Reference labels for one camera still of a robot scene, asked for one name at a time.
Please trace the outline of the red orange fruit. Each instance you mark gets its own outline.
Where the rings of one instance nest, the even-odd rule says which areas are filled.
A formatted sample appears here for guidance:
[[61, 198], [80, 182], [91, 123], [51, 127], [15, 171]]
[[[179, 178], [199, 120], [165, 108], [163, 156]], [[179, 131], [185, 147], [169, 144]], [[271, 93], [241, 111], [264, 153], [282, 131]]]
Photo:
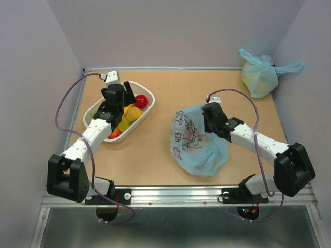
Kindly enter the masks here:
[[115, 139], [117, 137], [119, 137], [121, 135], [121, 131], [119, 130], [119, 128], [116, 128], [109, 136], [108, 139], [112, 140]]

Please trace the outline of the blue cartoon-print plastic bag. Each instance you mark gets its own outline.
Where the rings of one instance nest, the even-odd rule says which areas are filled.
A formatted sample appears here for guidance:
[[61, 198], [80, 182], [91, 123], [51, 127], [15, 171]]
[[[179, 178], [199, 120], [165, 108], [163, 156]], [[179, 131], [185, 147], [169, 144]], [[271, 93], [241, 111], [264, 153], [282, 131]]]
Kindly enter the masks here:
[[176, 112], [170, 130], [170, 153], [187, 173], [212, 177], [228, 160], [228, 142], [205, 131], [203, 106]]

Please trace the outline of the green grape bunch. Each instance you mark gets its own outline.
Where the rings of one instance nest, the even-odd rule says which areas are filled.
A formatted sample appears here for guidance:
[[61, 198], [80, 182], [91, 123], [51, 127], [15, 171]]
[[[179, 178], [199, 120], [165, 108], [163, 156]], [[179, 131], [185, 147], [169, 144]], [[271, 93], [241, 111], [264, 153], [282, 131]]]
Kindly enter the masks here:
[[89, 115], [90, 115], [91, 117], [93, 117], [97, 112], [98, 112], [98, 109], [94, 109], [93, 111], [91, 111], [91, 112], [89, 113]]

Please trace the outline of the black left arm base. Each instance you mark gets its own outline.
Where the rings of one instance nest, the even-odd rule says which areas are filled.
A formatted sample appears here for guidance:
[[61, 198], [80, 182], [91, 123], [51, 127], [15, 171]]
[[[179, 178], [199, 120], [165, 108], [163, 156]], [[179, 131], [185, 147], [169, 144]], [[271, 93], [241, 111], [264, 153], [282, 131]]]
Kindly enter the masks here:
[[[106, 197], [115, 201], [119, 202], [124, 205], [131, 204], [131, 197], [125, 198], [125, 194], [131, 195], [132, 189], [131, 188], [114, 188], [112, 190], [108, 190]], [[92, 196], [91, 199], [85, 200], [86, 205], [110, 205], [111, 203], [106, 199], [102, 198], [99, 195]]]

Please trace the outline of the blue tied plastic bag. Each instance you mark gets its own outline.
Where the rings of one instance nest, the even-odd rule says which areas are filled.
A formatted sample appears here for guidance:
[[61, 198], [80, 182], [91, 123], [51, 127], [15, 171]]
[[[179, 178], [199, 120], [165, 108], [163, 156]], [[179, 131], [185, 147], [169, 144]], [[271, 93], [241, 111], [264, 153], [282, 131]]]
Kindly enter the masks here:
[[242, 68], [242, 82], [253, 98], [264, 98], [278, 86], [281, 75], [299, 73], [304, 62], [299, 61], [284, 67], [277, 67], [269, 55], [253, 56], [244, 49], [239, 50], [246, 61]]

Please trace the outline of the yellow banana bunch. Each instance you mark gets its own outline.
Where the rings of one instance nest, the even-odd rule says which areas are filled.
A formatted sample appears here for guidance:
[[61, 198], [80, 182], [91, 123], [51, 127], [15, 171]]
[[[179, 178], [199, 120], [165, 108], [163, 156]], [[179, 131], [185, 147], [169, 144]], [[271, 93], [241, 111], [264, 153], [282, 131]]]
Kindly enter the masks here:
[[124, 108], [124, 112], [123, 112], [123, 116], [127, 115], [127, 112], [129, 111], [129, 109], [133, 107], [133, 104], [128, 105], [127, 107]]

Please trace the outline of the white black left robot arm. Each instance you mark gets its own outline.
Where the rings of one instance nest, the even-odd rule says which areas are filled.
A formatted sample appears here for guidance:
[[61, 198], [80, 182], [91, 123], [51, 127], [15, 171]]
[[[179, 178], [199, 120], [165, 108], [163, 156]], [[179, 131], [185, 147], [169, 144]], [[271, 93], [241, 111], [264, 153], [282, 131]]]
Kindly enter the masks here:
[[89, 177], [86, 166], [95, 164], [94, 153], [101, 143], [117, 128], [124, 108], [136, 99], [128, 81], [109, 84], [101, 90], [104, 101], [92, 117], [86, 130], [74, 144], [60, 155], [48, 160], [47, 192], [73, 202], [81, 203], [87, 197], [97, 195], [103, 203], [115, 199], [115, 191], [109, 186], [95, 187], [95, 176]]

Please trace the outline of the aluminium front rail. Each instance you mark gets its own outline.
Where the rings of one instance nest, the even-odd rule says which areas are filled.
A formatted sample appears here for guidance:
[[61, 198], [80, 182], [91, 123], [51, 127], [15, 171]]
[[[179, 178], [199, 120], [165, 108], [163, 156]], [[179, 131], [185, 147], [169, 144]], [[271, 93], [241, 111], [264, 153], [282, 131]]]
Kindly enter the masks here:
[[[235, 185], [212, 185], [212, 186], [172, 186], [172, 187], [117, 187], [119, 189], [131, 189], [131, 204], [132, 208], [148, 208], [148, 207], [235, 207], [247, 204], [224, 204], [222, 198], [218, 196], [225, 191], [225, 189], [238, 188]], [[276, 192], [273, 197], [269, 197], [268, 203], [259, 203], [259, 206], [279, 206], [282, 193]], [[312, 185], [304, 187], [294, 197], [284, 197], [284, 206], [310, 206], [317, 205], [318, 201], [313, 191]], [[42, 207], [49, 208], [70, 208], [70, 207], [115, 207], [115, 205], [76, 203], [67, 199], [45, 193], [42, 200]]]

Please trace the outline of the yellow fruit piece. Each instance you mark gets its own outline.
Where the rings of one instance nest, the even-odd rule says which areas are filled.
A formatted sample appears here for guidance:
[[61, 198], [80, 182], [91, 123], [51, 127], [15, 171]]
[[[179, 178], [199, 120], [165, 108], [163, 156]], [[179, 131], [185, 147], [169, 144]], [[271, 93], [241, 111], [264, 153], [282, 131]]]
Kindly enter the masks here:
[[118, 125], [118, 129], [121, 133], [125, 132], [130, 127], [129, 120], [123, 116], [121, 122]]

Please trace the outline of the red apple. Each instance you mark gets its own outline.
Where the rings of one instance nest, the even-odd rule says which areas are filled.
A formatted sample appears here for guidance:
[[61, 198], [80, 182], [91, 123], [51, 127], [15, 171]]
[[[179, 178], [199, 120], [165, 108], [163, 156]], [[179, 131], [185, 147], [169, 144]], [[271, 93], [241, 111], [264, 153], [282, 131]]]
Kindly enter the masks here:
[[135, 107], [139, 109], [144, 109], [148, 105], [148, 99], [145, 95], [136, 95], [136, 102], [134, 103]]

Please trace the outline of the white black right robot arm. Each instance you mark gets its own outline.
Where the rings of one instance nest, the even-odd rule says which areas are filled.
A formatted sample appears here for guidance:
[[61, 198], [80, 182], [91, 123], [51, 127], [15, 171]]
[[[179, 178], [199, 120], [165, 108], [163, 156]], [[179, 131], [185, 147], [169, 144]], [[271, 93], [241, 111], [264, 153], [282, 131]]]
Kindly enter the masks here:
[[249, 202], [256, 195], [269, 191], [293, 197], [316, 177], [302, 144], [289, 145], [276, 141], [255, 132], [240, 119], [228, 119], [216, 102], [204, 105], [202, 111], [206, 132], [254, 152], [259, 159], [274, 167], [271, 174], [251, 175], [244, 179], [238, 188], [241, 200]]

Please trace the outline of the orange peach fruit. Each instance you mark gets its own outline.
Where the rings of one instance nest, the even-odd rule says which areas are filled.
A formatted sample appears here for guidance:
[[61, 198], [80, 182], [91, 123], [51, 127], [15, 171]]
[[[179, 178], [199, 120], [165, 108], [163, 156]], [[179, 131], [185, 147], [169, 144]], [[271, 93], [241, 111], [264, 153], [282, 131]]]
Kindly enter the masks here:
[[140, 116], [142, 115], [142, 112], [137, 107], [131, 107], [126, 114], [126, 118], [129, 122], [136, 121]]

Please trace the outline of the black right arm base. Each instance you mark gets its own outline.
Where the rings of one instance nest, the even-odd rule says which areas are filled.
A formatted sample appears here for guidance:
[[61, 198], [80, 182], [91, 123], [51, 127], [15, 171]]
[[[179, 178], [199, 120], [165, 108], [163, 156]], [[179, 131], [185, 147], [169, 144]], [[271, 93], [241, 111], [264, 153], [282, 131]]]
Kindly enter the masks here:
[[221, 194], [217, 201], [224, 204], [249, 204], [249, 203], [268, 203], [268, 197], [264, 198], [261, 194], [253, 195], [245, 186], [245, 183], [255, 174], [243, 179], [236, 187], [225, 187], [221, 189]]

